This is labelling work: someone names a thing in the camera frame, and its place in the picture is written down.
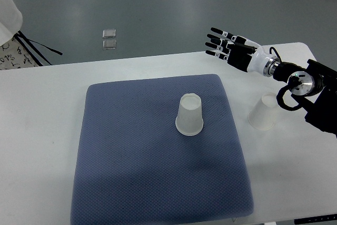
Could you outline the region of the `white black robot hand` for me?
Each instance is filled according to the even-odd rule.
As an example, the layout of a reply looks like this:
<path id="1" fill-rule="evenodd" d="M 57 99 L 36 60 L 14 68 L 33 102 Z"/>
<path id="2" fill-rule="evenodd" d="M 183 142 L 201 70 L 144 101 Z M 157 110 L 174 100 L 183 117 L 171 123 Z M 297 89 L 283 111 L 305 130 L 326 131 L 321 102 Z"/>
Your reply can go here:
<path id="1" fill-rule="evenodd" d="M 229 51 L 229 55 L 206 50 L 206 54 L 221 60 L 227 60 L 232 66 L 243 72 L 257 72 L 263 76 L 272 76 L 272 66 L 279 62 L 275 55 L 267 53 L 264 48 L 245 37 L 236 36 L 221 29 L 211 27 L 219 34 L 207 34 L 205 45 L 213 50 Z"/>

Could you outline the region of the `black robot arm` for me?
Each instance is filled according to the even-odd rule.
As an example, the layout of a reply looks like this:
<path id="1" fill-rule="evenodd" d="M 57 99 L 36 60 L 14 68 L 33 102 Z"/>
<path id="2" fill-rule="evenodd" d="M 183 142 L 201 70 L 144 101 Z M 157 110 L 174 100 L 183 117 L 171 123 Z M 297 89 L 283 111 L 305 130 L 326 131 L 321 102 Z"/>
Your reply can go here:
<path id="1" fill-rule="evenodd" d="M 264 48 L 245 37 L 211 28 L 207 37 L 209 50 L 215 56 L 243 72 L 257 72 L 284 82 L 277 104 L 287 111 L 304 109 L 305 121 L 317 129 L 336 134 L 336 71 L 308 60 L 306 68 L 285 62 L 274 47 Z"/>

